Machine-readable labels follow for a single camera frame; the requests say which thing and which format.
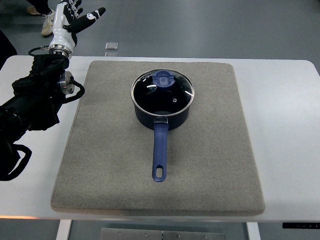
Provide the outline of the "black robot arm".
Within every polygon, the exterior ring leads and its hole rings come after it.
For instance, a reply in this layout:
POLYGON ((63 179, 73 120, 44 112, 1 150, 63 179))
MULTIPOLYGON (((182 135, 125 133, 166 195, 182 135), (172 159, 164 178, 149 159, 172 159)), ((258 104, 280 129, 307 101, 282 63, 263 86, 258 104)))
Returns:
POLYGON ((0 179, 11 181, 27 166, 32 151, 16 142, 27 131, 45 131, 60 122, 62 105, 80 99, 85 88, 66 69, 71 50, 62 45, 29 55, 29 75, 12 83, 14 96, 0 107, 0 179))

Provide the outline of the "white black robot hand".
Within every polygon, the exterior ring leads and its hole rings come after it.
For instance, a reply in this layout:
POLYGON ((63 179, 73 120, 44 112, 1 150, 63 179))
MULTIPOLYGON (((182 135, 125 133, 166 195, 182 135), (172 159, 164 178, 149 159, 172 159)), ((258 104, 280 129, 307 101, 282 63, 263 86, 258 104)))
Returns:
POLYGON ((62 0, 56 7, 53 20, 53 39, 49 44, 50 54, 59 54, 70 59, 77 45, 77 34, 92 26, 105 12, 104 7, 81 15, 80 0, 62 0))

